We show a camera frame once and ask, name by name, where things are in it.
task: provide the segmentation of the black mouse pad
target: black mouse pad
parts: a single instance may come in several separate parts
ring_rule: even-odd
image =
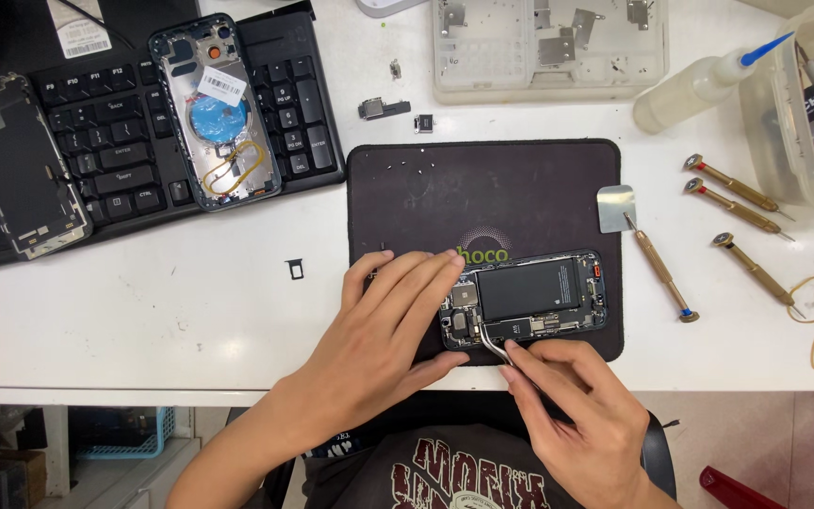
[[[350,260],[384,243],[396,255],[457,249],[469,264],[593,249],[602,257],[608,323],[566,335],[605,361],[623,350],[620,233],[599,231],[596,193],[620,183],[608,140],[362,146],[347,157]],[[436,320],[415,361],[445,350]],[[468,365],[501,364],[485,348]]]

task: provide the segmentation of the red object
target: red object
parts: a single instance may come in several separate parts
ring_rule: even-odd
[[[787,509],[711,467],[699,475],[699,484],[728,509]]]

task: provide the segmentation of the smartphone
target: smartphone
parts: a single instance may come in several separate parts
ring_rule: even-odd
[[[33,260],[92,233],[28,79],[0,78],[0,220],[22,260]]]
[[[281,175],[232,18],[216,14],[155,33],[149,49],[200,207],[223,210],[279,193]]]
[[[441,304],[445,348],[498,344],[601,329],[608,319],[605,274],[593,250],[467,267]]]

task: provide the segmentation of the gold screwdriver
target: gold screwdriver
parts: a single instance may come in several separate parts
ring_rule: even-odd
[[[775,299],[777,299],[781,304],[784,304],[789,308],[793,308],[793,310],[796,311],[799,316],[802,316],[802,318],[806,320],[806,316],[799,312],[799,309],[797,309],[795,306],[793,297],[791,297],[790,294],[788,294],[777,281],[774,281],[774,279],[772,279],[772,277],[765,272],[765,269],[756,264],[756,262],[751,260],[746,253],[741,251],[739,247],[733,244],[733,234],[723,233],[718,237],[715,237],[712,244],[718,247],[726,248],[727,251],[740,262],[743,268],[746,269],[746,272],[751,273],[752,277],[754,277],[759,284],[762,284],[766,290],[774,295]]]
[[[699,313],[695,311],[690,311],[689,306],[686,305],[686,301],[680,292],[677,290],[676,285],[674,285],[674,278],[671,277],[671,272],[667,271],[667,267],[665,267],[665,263],[662,262],[659,254],[655,251],[655,247],[652,246],[652,241],[649,240],[649,237],[646,237],[646,234],[643,233],[638,227],[636,227],[636,223],[633,222],[633,219],[630,218],[630,214],[624,212],[624,218],[627,219],[627,224],[633,228],[633,231],[636,233],[636,241],[639,244],[639,248],[642,249],[642,252],[646,255],[646,258],[649,259],[649,264],[652,265],[652,270],[655,271],[655,274],[659,277],[659,281],[664,283],[667,287],[667,290],[671,293],[671,297],[674,299],[674,302],[677,303],[678,308],[680,308],[680,321],[684,323],[690,323],[692,321],[699,320]]]
[[[730,201],[718,193],[706,189],[706,187],[702,185],[702,179],[696,178],[690,180],[686,183],[684,191],[689,194],[699,193],[700,195],[705,195],[715,202],[718,202],[718,204],[723,206],[731,214],[740,217],[740,219],[750,223],[751,225],[758,226],[770,234],[777,234],[791,242],[796,242],[787,234],[783,233],[781,231],[781,227],[775,225],[770,219],[766,219],[757,212],[752,212],[752,210],[747,208],[745,205],[741,205],[735,201]]]
[[[740,197],[745,198],[746,201],[749,201],[754,205],[758,205],[759,207],[769,212],[777,212],[778,214],[781,214],[787,219],[789,219],[790,221],[796,221],[796,219],[790,217],[787,214],[784,214],[784,212],[781,210],[778,204],[774,202],[774,200],[772,200],[769,197],[766,197],[759,191],[750,188],[746,184],[743,184],[741,181],[737,179],[731,179],[730,177],[728,177],[724,173],[721,173],[717,169],[708,166],[705,162],[703,162],[702,156],[700,156],[699,154],[693,154],[692,156],[690,156],[689,159],[687,159],[686,162],[684,163],[684,167],[686,169],[702,171],[712,179],[717,180],[719,183],[721,183],[722,186],[728,188],[732,193],[735,193]]]

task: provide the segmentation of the left hand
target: left hand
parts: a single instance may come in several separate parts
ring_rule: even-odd
[[[313,354],[257,405],[293,418],[285,434],[303,450],[367,422],[469,361],[466,353],[443,352],[411,366],[463,270],[463,256],[448,249],[393,258],[391,251],[368,253],[347,271],[341,310]],[[364,295],[364,281],[376,268]]]

